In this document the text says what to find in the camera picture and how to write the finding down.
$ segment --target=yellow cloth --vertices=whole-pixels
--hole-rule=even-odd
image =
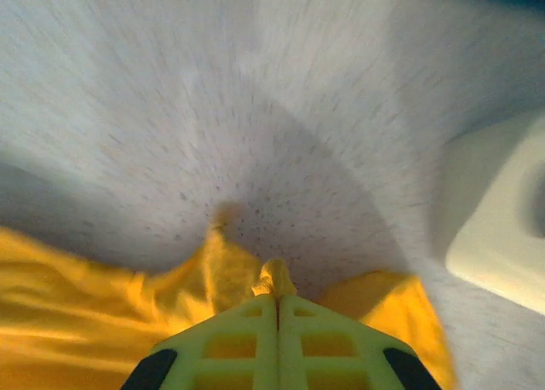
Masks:
[[[227,241],[224,209],[198,252],[164,275],[109,267],[0,228],[0,388],[119,389],[152,346],[254,295],[294,294],[282,260]],[[419,280],[373,272],[318,301],[410,344],[445,390],[456,378]]]

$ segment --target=yellow cover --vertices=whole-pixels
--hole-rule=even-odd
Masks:
[[[282,260],[262,265],[225,239],[221,210],[186,263],[152,276],[68,255],[0,228],[0,388],[119,389],[158,342],[263,293],[296,293]],[[438,318],[418,278],[373,272],[318,304],[409,344],[456,387]]]

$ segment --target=gray speckled surface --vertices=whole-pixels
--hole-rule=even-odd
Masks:
[[[221,200],[305,295],[418,272],[462,388],[545,388],[545,318],[449,276],[444,144],[543,103],[545,19],[481,0],[0,0],[2,223],[103,261],[187,258]]]

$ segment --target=green plastic part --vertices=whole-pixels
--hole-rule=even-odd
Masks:
[[[166,375],[156,370],[159,384],[126,387],[136,382],[129,378],[123,390],[439,390],[407,344],[292,295],[278,302],[259,295],[159,343],[152,355],[165,349],[176,356]],[[402,364],[388,362],[393,349]],[[423,370],[424,387],[399,379],[405,359],[410,377]],[[132,376],[153,374],[137,370]]]

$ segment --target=white plastic object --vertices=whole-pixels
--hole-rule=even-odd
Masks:
[[[545,314],[543,181],[545,112],[453,141],[435,243],[456,276]]]

